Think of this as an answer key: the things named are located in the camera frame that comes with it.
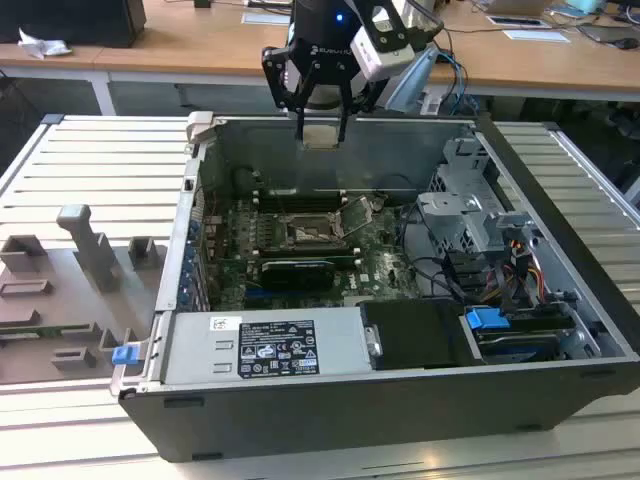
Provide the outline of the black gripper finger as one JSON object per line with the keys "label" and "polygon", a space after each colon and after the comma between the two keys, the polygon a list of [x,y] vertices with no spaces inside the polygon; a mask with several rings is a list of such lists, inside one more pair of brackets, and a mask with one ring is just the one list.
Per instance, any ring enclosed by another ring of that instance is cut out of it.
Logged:
{"label": "black gripper finger", "polygon": [[341,115],[337,141],[342,143],[345,139],[347,122],[350,116],[361,112],[371,113],[383,93],[383,81],[367,82],[363,89],[356,95],[352,95],[351,81],[347,80],[339,85],[341,98]]}
{"label": "black gripper finger", "polygon": [[[290,91],[285,85],[289,61],[296,68],[306,66],[306,69],[300,72],[302,83],[298,84],[294,91]],[[290,45],[283,48],[265,47],[262,50],[262,68],[275,105],[296,114],[295,139],[302,141],[305,108],[315,87],[319,84],[320,64],[311,60],[304,48]]]}

